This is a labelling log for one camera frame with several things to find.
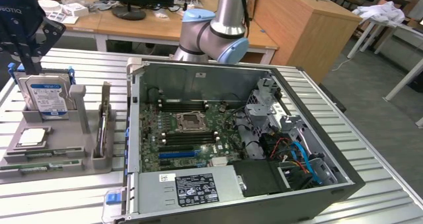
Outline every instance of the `green motherboard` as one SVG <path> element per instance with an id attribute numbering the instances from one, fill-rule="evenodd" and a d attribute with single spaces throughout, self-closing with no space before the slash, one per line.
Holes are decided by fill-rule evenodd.
<path id="1" fill-rule="evenodd" d="M 232 125 L 224 124 L 225 118 L 231 115 L 233 110 L 219 110 L 220 103 L 208 103 L 208 109 L 205 112 L 163 112 L 157 105 L 141 104 L 140 105 L 140 153 L 141 153 L 141 171 L 153 172 L 161 170 L 173 170 L 183 168 L 201 168 L 209 166 L 213 157 L 227 157 L 228 162 L 240 160 L 243 156 L 243 150 L 240 147 L 241 139 Z M 184 114 L 196 114 L 204 121 L 201 130 L 189 130 L 188 132 L 181 130 L 179 124 L 179 118 Z M 169 147 L 169 144 L 163 143 L 163 133 L 165 134 L 196 134 L 196 132 L 211 132 L 217 134 L 217 141 L 208 144 L 192 144 L 195 156 L 188 158 L 171 158 L 160 159 L 161 153 L 177 153 L 160 152 L 160 147 Z"/>

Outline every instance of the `wooden cabinet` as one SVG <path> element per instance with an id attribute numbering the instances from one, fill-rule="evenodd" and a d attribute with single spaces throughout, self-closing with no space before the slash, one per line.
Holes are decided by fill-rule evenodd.
<path id="1" fill-rule="evenodd" d="M 256 0 L 255 21 L 279 46 L 271 64 L 303 67 L 319 83 L 360 17 L 328 0 Z"/>

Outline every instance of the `monitor stand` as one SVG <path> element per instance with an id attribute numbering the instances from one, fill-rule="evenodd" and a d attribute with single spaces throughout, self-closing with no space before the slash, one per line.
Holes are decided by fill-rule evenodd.
<path id="1" fill-rule="evenodd" d="M 127 7 L 113 8 L 112 13 L 124 20 L 137 21 L 145 18 L 145 12 L 139 8 L 132 8 L 129 3 Z"/>

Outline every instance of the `white box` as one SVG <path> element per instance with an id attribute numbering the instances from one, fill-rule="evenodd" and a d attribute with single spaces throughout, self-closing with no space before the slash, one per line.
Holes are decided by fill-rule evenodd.
<path id="1" fill-rule="evenodd" d="M 83 17 L 89 14 L 88 8 L 76 2 L 63 5 L 63 11 L 68 16 L 75 16 L 75 17 Z"/>

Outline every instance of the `motherboard chip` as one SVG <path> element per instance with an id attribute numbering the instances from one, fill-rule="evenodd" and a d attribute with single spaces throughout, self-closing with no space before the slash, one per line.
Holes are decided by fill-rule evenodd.
<path id="1" fill-rule="evenodd" d="M 204 115 L 200 112 L 187 112 L 176 114 L 177 130 L 181 131 L 204 131 Z"/>

